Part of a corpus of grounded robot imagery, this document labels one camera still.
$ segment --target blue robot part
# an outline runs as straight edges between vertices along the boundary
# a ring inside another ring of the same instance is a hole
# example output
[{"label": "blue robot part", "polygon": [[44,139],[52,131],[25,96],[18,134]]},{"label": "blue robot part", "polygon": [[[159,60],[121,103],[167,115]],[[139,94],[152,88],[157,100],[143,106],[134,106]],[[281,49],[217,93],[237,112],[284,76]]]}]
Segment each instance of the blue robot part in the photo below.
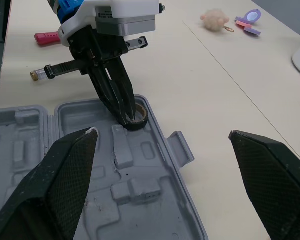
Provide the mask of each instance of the blue robot part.
[{"label": "blue robot part", "polygon": [[57,16],[61,24],[70,19],[80,8],[84,0],[59,0],[59,6]]}]

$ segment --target gray plastic case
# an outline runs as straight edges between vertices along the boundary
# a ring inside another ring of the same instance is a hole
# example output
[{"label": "gray plastic case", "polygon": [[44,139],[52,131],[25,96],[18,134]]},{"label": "gray plastic case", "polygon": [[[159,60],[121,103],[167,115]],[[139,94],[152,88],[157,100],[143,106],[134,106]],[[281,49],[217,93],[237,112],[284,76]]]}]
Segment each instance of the gray plastic case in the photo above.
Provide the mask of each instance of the gray plastic case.
[{"label": "gray plastic case", "polygon": [[180,131],[165,139],[148,101],[146,127],[128,132],[100,100],[0,109],[0,209],[59,138],[98,129],[75,240],[208,240],[179,168],[194,156]]}]

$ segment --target black tape roll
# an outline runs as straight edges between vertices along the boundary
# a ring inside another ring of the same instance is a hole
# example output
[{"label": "black tape roll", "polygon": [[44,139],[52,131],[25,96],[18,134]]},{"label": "black tape roll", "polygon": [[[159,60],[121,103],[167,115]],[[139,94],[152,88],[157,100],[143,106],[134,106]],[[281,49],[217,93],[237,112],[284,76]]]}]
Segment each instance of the black tape roll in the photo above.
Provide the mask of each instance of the black tape roll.
[{"label": "black tape roll", "polygon": [[128,131],[138,131],[140,129],[143,129],[147,125],[149,120],[148,111],[144,106],[136,103],[135,108],[136,111],[142,115],[142,118],[140,120],[130,121],[128,124],[124,125],[123,127]]}]

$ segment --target red object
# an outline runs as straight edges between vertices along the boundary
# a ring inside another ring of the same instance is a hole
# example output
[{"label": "red object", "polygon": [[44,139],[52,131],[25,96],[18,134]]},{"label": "red object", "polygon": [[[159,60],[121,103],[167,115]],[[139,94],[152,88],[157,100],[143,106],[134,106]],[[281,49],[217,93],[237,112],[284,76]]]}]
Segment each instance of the red object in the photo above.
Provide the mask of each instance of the red object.
[{"label": "red object", "polygon": [[58,32],[46,32],[46,33],[37,33],[34,35],[36,43],[40,46],[47,44],[59,43],[60,38]]}]

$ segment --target purple compact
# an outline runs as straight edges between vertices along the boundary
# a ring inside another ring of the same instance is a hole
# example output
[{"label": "purple compact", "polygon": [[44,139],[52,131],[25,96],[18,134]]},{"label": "purple compact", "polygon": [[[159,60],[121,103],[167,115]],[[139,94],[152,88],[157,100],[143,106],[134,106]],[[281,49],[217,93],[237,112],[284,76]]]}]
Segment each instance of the purple compact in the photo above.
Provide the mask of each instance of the purple compact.
[{"label": "purple compact", "polygon": [[259,9],[249,11],[244,17],[237,16],[236,21],[240,21],[245,24],[254,24],[261,18],[261,11]]},{"label": "purple compact", "polygon": [[246,32],[248,32],[248,33],[255,34],[255,35],[258,35],[258,36],[261,34],[260,31],[257,31],[257,30],[255,30],[255,29],[252,29],[252,28],[250,28],[250,27],[245,27],[244,30],[245,30]]}]

